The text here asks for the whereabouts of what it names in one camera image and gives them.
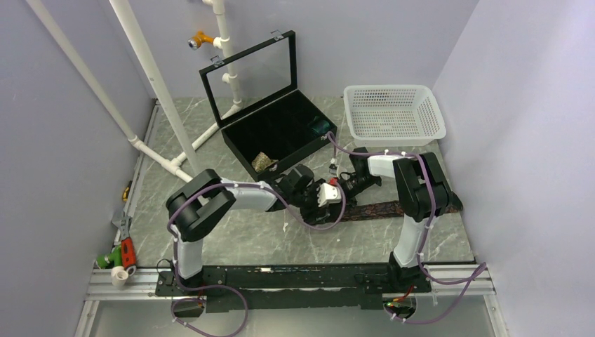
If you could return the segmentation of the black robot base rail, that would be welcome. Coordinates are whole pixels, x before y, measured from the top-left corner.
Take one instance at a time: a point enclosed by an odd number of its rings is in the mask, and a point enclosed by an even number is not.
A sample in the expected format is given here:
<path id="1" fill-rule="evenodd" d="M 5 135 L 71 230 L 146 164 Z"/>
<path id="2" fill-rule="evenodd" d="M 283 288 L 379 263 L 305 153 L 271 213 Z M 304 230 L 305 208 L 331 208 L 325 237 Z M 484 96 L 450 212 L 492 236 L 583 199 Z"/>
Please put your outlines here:
<path id="1" fill-rule="evenodd" d="M 158 273 L 155 294 L 200 296 L 206 312 L 231 310 L 358 307 L 379 310 L 390 296 L 429 293 L 418 271 L 389 263 L 306 265 L 207 265 L 196 281 L 180 288 L 173 272 Z"/>

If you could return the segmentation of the navy orange paisley tie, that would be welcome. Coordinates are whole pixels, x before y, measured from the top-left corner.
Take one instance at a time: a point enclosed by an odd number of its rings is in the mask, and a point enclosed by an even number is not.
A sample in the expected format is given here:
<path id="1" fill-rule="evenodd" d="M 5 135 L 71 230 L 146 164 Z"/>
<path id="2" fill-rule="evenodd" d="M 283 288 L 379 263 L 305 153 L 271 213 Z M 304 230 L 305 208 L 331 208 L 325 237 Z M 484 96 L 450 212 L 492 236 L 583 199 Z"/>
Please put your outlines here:
<path id="1" fill-rule="evenodd" d="M 454 194 L 453 203 L 447 207 L 446 213 L 458 213 L 463 210 L 463 203 Z M 319 219 L 320 224 L 334 223 L 340 214 L 341 204 L 331 204 L 328 216 Z M 386 218 L 402 218 L 405 213 L 399 200 L 384 201 L 373 204 L 358 205 L 355 199 L 348 201 L 340 222 L 365 221 Z"/>

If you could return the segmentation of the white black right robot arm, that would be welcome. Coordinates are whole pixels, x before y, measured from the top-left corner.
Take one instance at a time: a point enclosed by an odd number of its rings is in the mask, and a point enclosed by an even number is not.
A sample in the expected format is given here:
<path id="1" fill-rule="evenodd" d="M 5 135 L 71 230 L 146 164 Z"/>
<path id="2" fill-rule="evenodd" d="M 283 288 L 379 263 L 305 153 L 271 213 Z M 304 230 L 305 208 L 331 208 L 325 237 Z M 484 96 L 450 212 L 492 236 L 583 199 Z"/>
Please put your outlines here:
<path id="1" fill-rule="evenodd" d="M 348 199 L 380 185 L 383 178 L 396 183 L 403 225 L 389 256 L 386 276 L 391 289 L 404 291 L 425 280 L 421 266 L 424 245 L 435 220 L 452 204 L 453 192 L 433 153 L 372 155 L 357 149 L 349 158 L 354 172 L 336 182 Z"/>

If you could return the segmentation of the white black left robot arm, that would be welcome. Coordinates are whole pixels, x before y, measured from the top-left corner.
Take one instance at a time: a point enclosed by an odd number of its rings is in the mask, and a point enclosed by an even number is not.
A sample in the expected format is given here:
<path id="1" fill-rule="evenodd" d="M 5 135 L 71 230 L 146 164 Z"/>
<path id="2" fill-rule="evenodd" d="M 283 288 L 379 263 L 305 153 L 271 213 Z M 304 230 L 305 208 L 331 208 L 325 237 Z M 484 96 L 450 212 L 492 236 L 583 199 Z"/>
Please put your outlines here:
<path id="1" fill-rule="evenodd" d="M 276 179 L 255 183 L 234 181 L 206 169 L 166 201 L 167 230 L 174 238 L 174 286 L 185 295 L 203 282 L 203 241 L 232 210 L 289 210 L 314 230 L 329 230 L 342 219 L 346 196 L 339 185 L 316 180 L 299 164 Z"/>

